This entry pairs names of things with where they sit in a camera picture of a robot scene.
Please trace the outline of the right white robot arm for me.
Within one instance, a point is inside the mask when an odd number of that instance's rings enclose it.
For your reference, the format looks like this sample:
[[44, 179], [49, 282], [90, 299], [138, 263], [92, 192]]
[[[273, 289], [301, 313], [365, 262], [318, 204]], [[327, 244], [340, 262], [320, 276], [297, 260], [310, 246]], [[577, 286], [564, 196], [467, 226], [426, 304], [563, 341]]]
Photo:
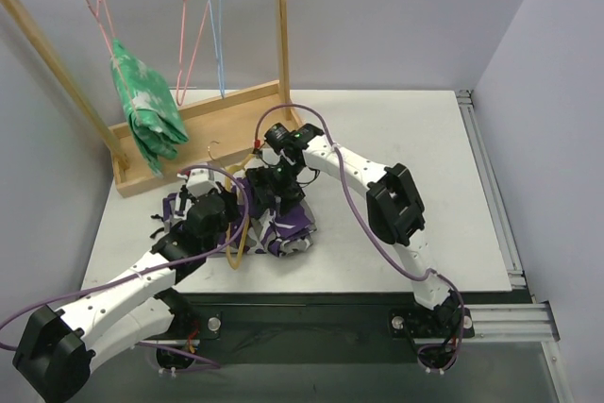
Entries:
[[469, 310], [454, 284], [435, 269], [425, 233], [425, 206], [411, 172], [398, 163], [386, 166], [339, 146], [329, 137], [305, 138], [299, 131], [267, 141], [278, 153], [275, 164], [245, 171], [254, 202], [269, 202], [282, 212], [293, 210], [304, 193], [297, 181], [305, 169], [332, 176], [361, 229], [382, 257], [411, 282], [419, 326], [431, 335], [450, 327], [473, 326]]

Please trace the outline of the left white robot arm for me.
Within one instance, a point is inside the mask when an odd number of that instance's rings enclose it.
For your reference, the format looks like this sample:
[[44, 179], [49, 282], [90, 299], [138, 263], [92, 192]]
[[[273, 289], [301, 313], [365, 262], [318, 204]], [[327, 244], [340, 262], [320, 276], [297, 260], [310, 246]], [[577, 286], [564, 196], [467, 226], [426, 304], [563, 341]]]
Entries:
[[184, 336], [192, 315], [175, 286], [218, 252], [240, 213], [235, 193], [212, 189], [113, 281], [60, 308], [43, 302], [29, 309], [14, 368], [44, 401], [66, 402], [95, 368], [123, 350], [164, 332]]

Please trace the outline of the wooden clothes rack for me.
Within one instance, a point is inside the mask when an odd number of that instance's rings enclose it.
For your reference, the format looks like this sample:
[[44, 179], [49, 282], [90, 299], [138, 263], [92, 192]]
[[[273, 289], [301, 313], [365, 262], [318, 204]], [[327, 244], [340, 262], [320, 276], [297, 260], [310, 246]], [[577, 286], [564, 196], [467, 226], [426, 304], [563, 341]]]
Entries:
[[252, 132], [258, 119], [278, 104], [286, 108], [275, 113], [273, 120], [300, 126], [290, 97], [287, 0], [275, 1], [278, 79], [182, 107], [180, 112], [185, 125], [193, 130], [192, 137], [178, 158], [168, 162], [168, 175], [163, 179], [144, 169], [142, 159], [132, 157], [134, 141], [126, 124], [107, 126], [101, 119], [25, 6], [19, 0], [1, 0], [1, 4], [109, 149], [116, 190], [129, 197], [172, 182], [176, 171], [186, 165], [209, 160], [207, 147], [213, 140], [222, 142], [225, 162], [242, 158], [252, 149]]

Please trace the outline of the aluminium frame rail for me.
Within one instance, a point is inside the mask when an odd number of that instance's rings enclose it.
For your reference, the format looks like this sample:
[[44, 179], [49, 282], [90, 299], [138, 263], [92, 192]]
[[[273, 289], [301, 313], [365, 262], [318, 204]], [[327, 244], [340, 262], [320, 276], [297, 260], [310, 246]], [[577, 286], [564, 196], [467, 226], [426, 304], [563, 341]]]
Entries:
[[[406, 165], [427, 208], [425, 233], [438, 272], [463, 292], [475, 335], [462, 342], [457, 365], [467, 365], [477, 347], [553, 341], [557, 334], [545, 304], [526, 288], [513, 289], [507, 249], [489, 208], [460, 106], [452, 92], [302, 91], [309, 119], [326, 122], [342, 147], [381, 164]], [[86, 290], [113, 281], [150, 250], [150, 212], [166, 194], [159, 188], [129, 198], [109, 195], [85, 276]], [[375, 249], [355, 221], [339, 181], [321, 176], [308, 203], [318, 229], [306, 252], [287, 258], [252, 255], [238, 270], [219, 256], [176, 285], [187, 294], [409, 293], [411, 282]], [[360, 364], [235, 364], [226, 371], [258, 366], [300, 367]]]

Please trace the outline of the green patterned garment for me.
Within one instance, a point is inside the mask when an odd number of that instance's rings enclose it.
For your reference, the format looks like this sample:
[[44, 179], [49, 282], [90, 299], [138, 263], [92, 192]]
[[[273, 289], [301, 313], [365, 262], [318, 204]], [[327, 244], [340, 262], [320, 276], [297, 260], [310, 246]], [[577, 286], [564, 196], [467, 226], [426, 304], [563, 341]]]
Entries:
[[163, 177], [161, 160], [175, 160], [177, 147], [189, 140], [164, 77], [112, 41], [112, 81], [122, 104], [126, 128], [153, 176]]

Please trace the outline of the purple camouflage trousers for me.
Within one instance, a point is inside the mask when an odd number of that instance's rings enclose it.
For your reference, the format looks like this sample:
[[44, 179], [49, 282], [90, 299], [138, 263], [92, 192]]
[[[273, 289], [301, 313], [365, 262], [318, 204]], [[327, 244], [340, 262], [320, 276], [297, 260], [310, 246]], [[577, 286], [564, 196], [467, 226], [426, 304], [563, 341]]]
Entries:
[[[305, 201], [302, 200], [287, 214], [278, 214], [271, 209], [259, 212], [252, 200], [247, 177], [239, 177], [237, 180], [238, 184], [228, 177], [217, 179], [217, 188], [213, 189], [234, 193], [240, 212], [219, 237], [218, 243], [225, 243], [241, 225], [245, 225], [242, 235], [222, 250], [232, 264], [242, 261], [244, 255], [269, 254], [279, 258], [304, 252], [312, 246], [312, 233], [316, 226]], [[150, 237], [154, 239], [159, 234], [168, 232], [175, 222], [183, 220], [197, 198], [188, 193], [184, 183], [178, 191], [165, 195], [161, 199], [160, 212], [151, 216], [162, 222], [162, 227]]]

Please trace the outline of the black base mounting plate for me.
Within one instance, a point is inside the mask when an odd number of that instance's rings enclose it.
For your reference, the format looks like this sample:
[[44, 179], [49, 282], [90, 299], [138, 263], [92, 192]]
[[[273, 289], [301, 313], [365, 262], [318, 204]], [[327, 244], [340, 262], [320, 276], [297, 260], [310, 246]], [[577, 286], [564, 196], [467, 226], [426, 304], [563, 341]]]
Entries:
[[235, 364], [446, 364], [475, 335], [455, 297], [430, 311], [409, 293], [187, 294], [189, 320], [159, 335]]

